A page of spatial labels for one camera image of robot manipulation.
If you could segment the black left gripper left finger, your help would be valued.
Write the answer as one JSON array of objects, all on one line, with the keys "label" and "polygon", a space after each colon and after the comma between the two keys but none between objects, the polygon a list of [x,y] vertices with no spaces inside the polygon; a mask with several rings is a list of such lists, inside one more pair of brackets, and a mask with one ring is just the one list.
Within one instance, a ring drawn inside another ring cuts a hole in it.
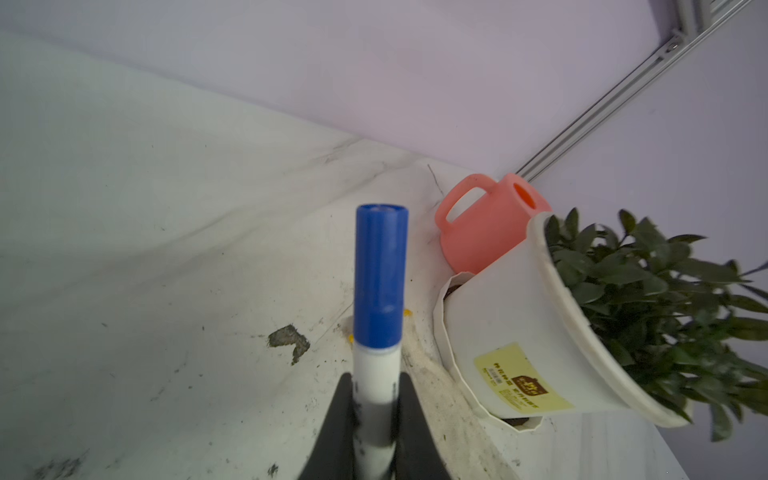
[{"label": "black left gripper left finger", "polygon": [[299,475],[300,480],[354,478],[355,414],[352,391],[352,375],[344,373],[338,381],[312,452]]}]

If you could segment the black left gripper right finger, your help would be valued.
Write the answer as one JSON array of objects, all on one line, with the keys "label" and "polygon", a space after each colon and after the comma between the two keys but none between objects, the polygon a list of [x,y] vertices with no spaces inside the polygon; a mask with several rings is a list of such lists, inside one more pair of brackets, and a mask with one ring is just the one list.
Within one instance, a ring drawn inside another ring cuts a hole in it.
[{"label": "black left gripper right finger", "polygon": [[394,478],[397,480],[449,480],[411,377],[399,377]]}]

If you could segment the blue pen cap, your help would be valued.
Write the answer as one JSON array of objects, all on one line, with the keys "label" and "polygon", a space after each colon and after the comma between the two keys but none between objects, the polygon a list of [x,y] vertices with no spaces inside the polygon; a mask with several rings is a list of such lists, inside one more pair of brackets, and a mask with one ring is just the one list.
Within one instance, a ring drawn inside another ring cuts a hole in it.
[{"label": "blue pen cap", "polygon": [[356,210],[353,336],[370,349],[401,342],[409,211],[366,204]]}]

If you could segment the white marker pen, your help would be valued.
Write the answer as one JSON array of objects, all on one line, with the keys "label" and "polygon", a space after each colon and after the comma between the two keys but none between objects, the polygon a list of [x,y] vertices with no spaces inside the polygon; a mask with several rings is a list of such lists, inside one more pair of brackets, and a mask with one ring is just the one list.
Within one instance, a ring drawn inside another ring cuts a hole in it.
[{"label": "white marker pen", "polygon": [[389,479],[395,454],[401,347],[353,344],[354,476]]}]

